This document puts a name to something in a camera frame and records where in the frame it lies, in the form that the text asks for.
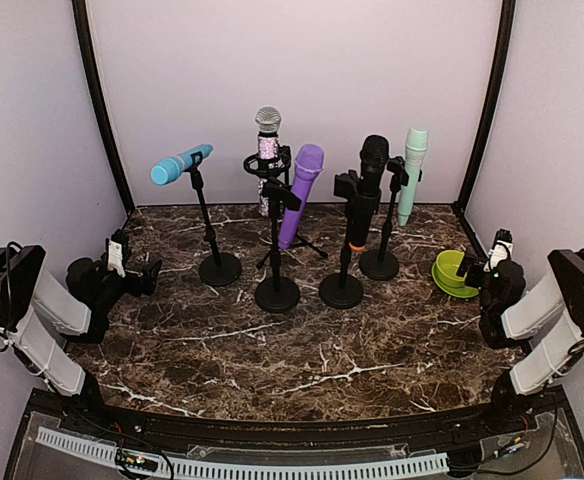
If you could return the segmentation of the blue microphone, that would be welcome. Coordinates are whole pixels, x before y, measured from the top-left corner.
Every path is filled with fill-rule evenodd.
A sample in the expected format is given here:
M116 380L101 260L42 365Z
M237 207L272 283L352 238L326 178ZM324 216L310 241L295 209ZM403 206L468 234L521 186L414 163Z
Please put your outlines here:
M213 150L211 144L201 144L176 156L163 158L151 169L153 183L164 186L175 182L183 173L198 167Z

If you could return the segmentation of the purple microphone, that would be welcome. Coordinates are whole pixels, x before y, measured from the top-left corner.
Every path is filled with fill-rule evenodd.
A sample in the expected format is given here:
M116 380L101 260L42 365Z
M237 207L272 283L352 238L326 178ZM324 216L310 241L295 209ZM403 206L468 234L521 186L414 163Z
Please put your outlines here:
M295 176L291 187L291 193L301 203L298 210L285 210L278 238L280 249L287 250L295 239L309 193L323 167L323 149L314 144L303 145L295 159Z

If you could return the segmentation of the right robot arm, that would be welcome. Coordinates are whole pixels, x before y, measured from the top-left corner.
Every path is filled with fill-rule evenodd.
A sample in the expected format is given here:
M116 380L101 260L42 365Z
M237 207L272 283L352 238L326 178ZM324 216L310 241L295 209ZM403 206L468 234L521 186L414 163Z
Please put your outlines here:
M547 260L549 271L527 287L513 259L512 235L501 229L486 258L465 254L456 270L479 292L479 329L487 345L530 349L492 388L482 424L493 434L506 432L584 355L584 249L555 249Z

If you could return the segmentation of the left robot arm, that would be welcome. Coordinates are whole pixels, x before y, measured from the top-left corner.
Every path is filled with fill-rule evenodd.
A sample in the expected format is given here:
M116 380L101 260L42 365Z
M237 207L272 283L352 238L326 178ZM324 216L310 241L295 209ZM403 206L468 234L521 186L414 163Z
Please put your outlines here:
M56 338L99 344L109 329L110 311L124 295L154 293L161 261L134 273L126 268L130 254L128 235L116 230L99 259L75 260L59 282L47 269L42 246L10 242L0 247L0 352L13 350L31 374L74 405L75 421L92 436L112 429L112 412L103 406L94 375Z

